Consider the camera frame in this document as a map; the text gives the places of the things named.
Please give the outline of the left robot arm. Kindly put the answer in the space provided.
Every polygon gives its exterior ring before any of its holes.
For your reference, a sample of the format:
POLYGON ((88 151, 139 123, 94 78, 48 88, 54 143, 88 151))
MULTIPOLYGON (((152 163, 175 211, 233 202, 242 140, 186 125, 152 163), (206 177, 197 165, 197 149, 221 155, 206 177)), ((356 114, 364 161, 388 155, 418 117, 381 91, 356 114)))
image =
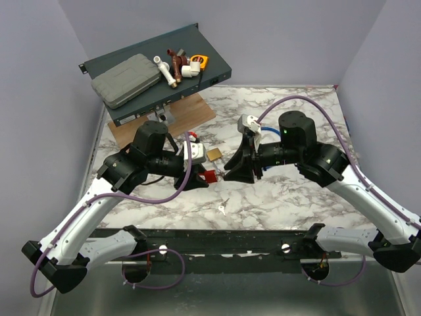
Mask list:
POLYGON ((190 132, 184 135, 184 144, 178 148, 165 124, 143 123, 132 142, 104 160, 91 186, 65 219, 40 241, 24 244, 22 253, 34 264, 30 279, 33 297, 41 298, 50 292, 36 292, 37 273, 44 275, 52 289, 65 294, 98 265, 120 257, 138 260, 145 255, 146 237, 134 226, 96 242, 87 239, 125 199, 158 205, 174 200, 183 191, 208 187, 200 177, 207 160, 205 146, 190 132), (163 199, 132 196, 150 174, 172 177, 176 191, 163 199))

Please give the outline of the white pvc elbow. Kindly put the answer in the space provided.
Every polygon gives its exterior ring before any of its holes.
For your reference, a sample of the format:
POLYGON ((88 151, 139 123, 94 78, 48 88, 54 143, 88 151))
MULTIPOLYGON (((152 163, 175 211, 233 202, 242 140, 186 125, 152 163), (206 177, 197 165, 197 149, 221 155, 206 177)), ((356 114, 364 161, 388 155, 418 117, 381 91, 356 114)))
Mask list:
POLYGON ((193 78, 201 72, 201 64, 197 61, 191 61, 188 65, 181 67, 181 75, 183 78, 193 78))

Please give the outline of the brass padlock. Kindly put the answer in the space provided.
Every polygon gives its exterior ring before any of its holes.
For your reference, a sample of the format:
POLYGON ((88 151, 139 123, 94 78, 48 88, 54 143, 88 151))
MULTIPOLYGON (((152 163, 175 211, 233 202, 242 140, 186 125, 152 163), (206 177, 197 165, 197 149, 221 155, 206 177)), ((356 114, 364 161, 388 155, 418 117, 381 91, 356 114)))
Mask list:
POLYGON ((209 161, 215 161, 222 158, 222 153, 218 148, 214 148, 207 151, 207 157, 209 161))

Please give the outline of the red cable seal lock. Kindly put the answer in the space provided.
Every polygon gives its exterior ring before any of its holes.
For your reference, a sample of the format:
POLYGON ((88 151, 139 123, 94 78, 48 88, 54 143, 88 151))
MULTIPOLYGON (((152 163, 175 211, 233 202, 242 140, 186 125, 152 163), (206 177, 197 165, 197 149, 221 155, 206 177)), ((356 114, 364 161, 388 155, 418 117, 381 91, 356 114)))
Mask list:
POLYGON ((215 170, 206 170, 200 174, 207 184, 218 182, 218 177, 215 170))

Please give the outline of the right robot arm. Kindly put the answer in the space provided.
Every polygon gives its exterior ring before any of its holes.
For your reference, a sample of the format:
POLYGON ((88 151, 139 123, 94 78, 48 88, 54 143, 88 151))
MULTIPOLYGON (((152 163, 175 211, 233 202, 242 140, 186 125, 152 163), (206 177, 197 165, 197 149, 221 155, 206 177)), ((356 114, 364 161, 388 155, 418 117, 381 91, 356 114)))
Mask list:
POLYGON ((253 115, 241 115, 237 129, 239 148, 225 164, 225 181, 252 184, 267 167, 293 164, 306 179, 337 194, 362 213, 374 228, 350 230, 314 224, 303 240, 303 251, 311 257, 324 252, 344 251, 374 258, 380 265, 403 273, 420 260, 420 217, 409 211, 403 216, 391 208, 398 203, 376 197, 372 184, 354 169, 338 147, 318 142, 315 123, 300 111, 288 111, 279 119, 279 142, 261 144, 261 126, 253 115))

